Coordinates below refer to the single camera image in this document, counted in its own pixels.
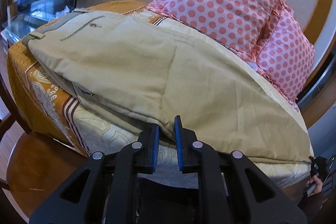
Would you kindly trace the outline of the person right hand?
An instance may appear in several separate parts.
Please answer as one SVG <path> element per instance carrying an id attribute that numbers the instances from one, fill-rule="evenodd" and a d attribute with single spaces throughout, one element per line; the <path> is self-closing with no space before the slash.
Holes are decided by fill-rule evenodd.
<path id="1" fill-rule="evenodd" d="M 317 176 L 313 176 L 307 183 L 306 183 L 306 195 L 312 196 L 314 194 L 318 194 L 321 192 L 323 186 L 323 182 Z"/>

